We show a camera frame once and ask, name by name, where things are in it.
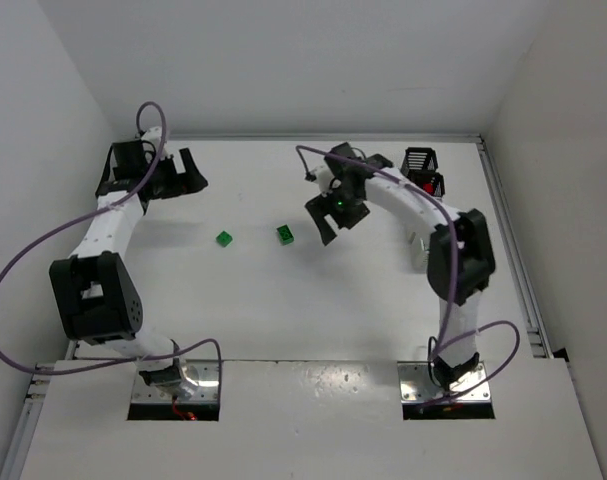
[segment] white wall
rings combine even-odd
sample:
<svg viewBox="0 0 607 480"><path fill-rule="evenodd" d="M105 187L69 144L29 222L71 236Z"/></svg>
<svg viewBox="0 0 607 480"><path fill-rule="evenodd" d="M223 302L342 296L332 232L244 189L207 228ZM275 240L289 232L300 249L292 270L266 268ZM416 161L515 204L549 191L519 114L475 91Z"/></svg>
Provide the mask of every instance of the white wall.
<svg viewBox="0 0 607 480"><path fill-rule="evenodd" d="M556 2L489 148L607 474L607 0Z"/></svg>
<svg viewBox="0 0 607 480"><path fill-rule="evenodd" d="M39 0L123 132L479 132L548 0Z"/></svg>
<svg viewBox="0 0 607 480"><path fill-rule="evenodd" d="M0 0L0 270L38 234L93 208L111 140L36 0ZM14 358L51 361L64 351L48 267L78 237L77 230L51 240L1 288L0 344ZM27 381L0 362L0 467Z"/></svg>

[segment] green cube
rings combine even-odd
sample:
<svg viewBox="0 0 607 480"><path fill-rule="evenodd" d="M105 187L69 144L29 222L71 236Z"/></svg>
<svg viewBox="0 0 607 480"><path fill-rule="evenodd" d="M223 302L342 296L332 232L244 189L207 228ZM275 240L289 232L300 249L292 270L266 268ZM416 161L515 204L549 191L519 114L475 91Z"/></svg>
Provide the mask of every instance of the green cube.
<svg viewBox="0 0 607 480"><path fill-rule="evenodd" d="M279 239L281 240L281 245L289 245L294 241L294 235L290 231L290 227L287 225L283 225L276 229L279 234Z"/></svg>
<svg viewBox="0 0 607 480"><path fill-rule="evenodd" d="M218 237L216 237L216 243L222 247L227 247L230 243L232 243L232 235L223 230L221 233L219 233Z"/></svg>

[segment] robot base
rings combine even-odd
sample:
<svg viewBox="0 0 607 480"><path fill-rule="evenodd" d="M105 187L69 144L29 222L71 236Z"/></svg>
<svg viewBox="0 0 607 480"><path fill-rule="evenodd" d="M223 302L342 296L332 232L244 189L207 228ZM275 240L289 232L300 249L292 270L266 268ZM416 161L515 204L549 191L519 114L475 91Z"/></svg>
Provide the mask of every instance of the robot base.
<svg viewBox="0 0 607 480"><path fill-rule="evenodd" d="M401 405L404 420L469 420L494 419L490 386L484 383L451 402L421 407L421 404L442 396L443 390L432 382L425 362L398 364ZM485 379L485 365L480 363L451 386L452 392L461 392Z"/></svg>
<svg viewBox="0 0 607 480"><path fill-rule="evenodd" d="M176 409L190 412L196 420L218 421L219 419L219 366L215 361L186 360L190 377L198 379L194 395L176 402ZM145 384L136 375L132 387L128 420L185 420L172 408L172 398L156 387Z"/></svg>

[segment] purple cable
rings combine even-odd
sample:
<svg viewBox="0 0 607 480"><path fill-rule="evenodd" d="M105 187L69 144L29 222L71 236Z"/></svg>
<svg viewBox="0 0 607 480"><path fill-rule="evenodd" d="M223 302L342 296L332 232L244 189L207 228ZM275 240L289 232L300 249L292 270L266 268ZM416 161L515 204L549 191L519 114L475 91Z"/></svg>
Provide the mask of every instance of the purple cable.
<svg viewBox="0 0 607 480"><path fill-rule="evenodd" d="M74 225L78 225L79 223L89 220L91 218L97 217L97 216L107 212L108 210L110 210L111 208L113 208L115 206L124 204L130 198L132 198L134 195L136 195L139 191L141 191L141 189L147 184L147 182L150 180L150 177L152 177L152 174L154 173L156 166L158 165L159 161L161 160L161 156L163 155L163 147L165 145L165 142L167 141L167 121L165 119L165 113L163 112L163 109L161 108L161 106L159 104L157 104L156 102L145 102L143 105L141 105L139 107L138 112L136 112L136 128L139 132L142 131L141 123L140 123L141 113L143 113L143 110L145 110L147 107L150 107L150 106L154 107L158 111L159 116L161 117L161 139L159 142L159 147L156 149L156 155L154 156L152 163L150 163L150 167L148 168L147 173L141 179L141 181L138 183L138 185L136 187L134 187L134 189L131 192L124 195L122 198L118 199L117 201L110 204L109 206L100 208L94 212L86 213L85 215L81 215L80 217L75 218L74 220L70 220L69 222L64 223L63 225L58 226L53 230L50 230L46 234L44 234L41 237L34 240L32 243L30 243L28 246L26 246L23 250L21 250L19 253L17 253L14 256L14 258L12 258L9 261L9 263L3 268L3 270L1 270L0 285L3 282L3 280L5 279L5 277L7 276L7 274L10 272L10 270L12 270L14 265L16 265L18 263L18 261L21 260L21 258L23 258L33 248L40 245L45 240L53 237L57 233L62 232L63 230L73 227ZM216 352L217 352L218 362L219 362L219 401L220 401L221 384L222 384L221 377L223 374L223 368L222 368L223 360L221 357L221 347L215 339L207 338L207 339L201 340L200 342L197 342L193 345L190 345L189 347L179 350L175 353L170 353L167 355L160 355L160 356L156 356L156 357L146 357L146 360L152 360L152 361L153 360L167 360L169 358L179 357L206 343L213 343L214 346L216 347ZM29 373L31 375L61 376L61 375L71 375L74 373L89 372L91 370L98 370L99 368L111 367L113 365L120 365L122 363L135 362L138 359L137 358L115 359L115 360L110 360L107 362L99 363L96 365L89 365L86 367L72 368L69 370L55 370L55 371L48 371L48 372L45 372L43 370L38 370L36 368L27 367L25 365L21 365L20 363L14 361L10 357L8 357L5 353L3 353L1 351L1 349L0 349L0 360L16 370L19 370L24 373Z"/></svg>
<svg viewBox="0 0 607 480"><path fill-rule="evenodd" d="M305 165L305 159L303 158L303 153L301 153L301 150L316 153L317 155L322 155L322 156L330 158L332 160L336 160L337 162L347 163L350 165L356 165L365 170L374 172L377 175L380 175L381 177L384 177L385 179L390 180L391 182L393 182L397 185L400 183L400 181L397 177L395 177L394 175L391 175L391 174L387 173L386 171L381 170L380 168L377 168L373 165L369 165L367 163L364 163L359 160L355 160L353 158L343 157L341 155L335 155L330 152L324 152L323 150L318 150L316 148L307 147L305 145L297 145L296 152L299 154L299 157L301 157L301 160L303 161L304 165ZM425 198L429 203L434 205L439 210L439 212L441 212L441 214L447 221L447 226L450 231L450 237L452 239L456 239L457 238L456 237L456 228L454 227L454 222L450 218L450 215L447 213L447 210L445 210L439 202L437 202L434 198L432 198L432 196L429 193L424 192L420 188L418 188L412 184L409 184L409 183L405 184L404 186L410 192L415 193L415 194L420 195L421 197ZM484 380L480 381L473 387L468 388L467 390L464 390L462 392L457 392L454 395L447 395L447 396L443 396L443 397L439 397L439 398L434 398L432 400L428 400L427 402L416 405L416 407L419 407L419 408L430 407L430 406L438 405L441 403L447 403L452 400L456 400L457 398L467 395L472 390L476 389L477 387L484 384L485 382L490 381L492 378L496 377L499 373L501 373L505 369L505 367L507 367L510 364L512 359L514 359L514 357L516 356L516 353L518 352L519 347L521 345L521 334L519 333L519 329L516 327L516 325L514 325L514 323L509 322L507 320L498 320L495 322L490 322L486 325L483 325L482 327L479 327L478 330L472 330L469 332L462 333L462 334L457 335L456 337L448 340L447 342L443 343L443 337L445 336L445 331L447 330L447 325L450 320L450 315L452 313L452 307L454 305L454 298L456 296L456 282L458 280L458 260L459 260L459 251L458 251L458 245L457 245L456 241L450 242L450 256L452 257L452 265L450 268L450 283L448 286L447 306L445 308L445 314L443 315L443 322L442 322L441 328L439 329L439 335L437 338L436 346L434 347L434 350L432 351L432 356L431 356L431 358L428 359L428 361L434 360L436 355L438 355L440 352L442 352L446 348L452 346L456 342L463 340L464 338L470 337L472 335L476 335L477 333L484 332L485 330L488 330L490 328L498 327L500 325L507 325L512 330L514 330L516 340L514 342L514 348L512 349L512 352L508 355L507 359L496 370L494 370L490 375L485 377Z"/></svg>
<svg viewBox="0 0 607 480"><path fill-rule="evenodd" d="M303 154L301 150L306 150L308 152L316 153L317 155L323 155L324 157L330 158L332 160L336 160L337 162L347 163L350 165L356 165L357 167L363 168L365 170L369 170L371 172L376 173L384 177L387 180L390 180L393 183L399 184L399 179L394 175L387 173L385 170L381 170L373 165L369 165L360 160L355 160L353 158L343 157L341 155L335 155L333 153L324 152L323 150L318 150L316 148L307 147L305 145L297 145L296 152L301 157L301 160L305 163L305 159L303 158ZM450 231L450 238L456 237L456 228L454 227L454 222L450 218L450 215L447 213L447 210L443 208L439 202L434 200L434 198L427 192L424 192L420 188L414 186L413 184L407 183L405 184L405 188L407 188L410 192L415 193L423 198L425 198L429 203L434 205L434 207L441 212L445 220L447 221L447 228ZM447 292L447 306L445 307L445 313L443 314L443 321L441 328L439 329L439 334L436 339L436 345L434 346L434 350L432 350L432 358L430 360L434 360L436 356L443 351L443 338L445 336L445 332L447 330L448 323L450 321L450 316L452 314L452 308L454 306L454 297L456 296L456 281L458 279L458 271L459 271L459 250L456 242L450 242L450 257L452 258L452 265L450 266L450 282L448 285Z"/></svg>

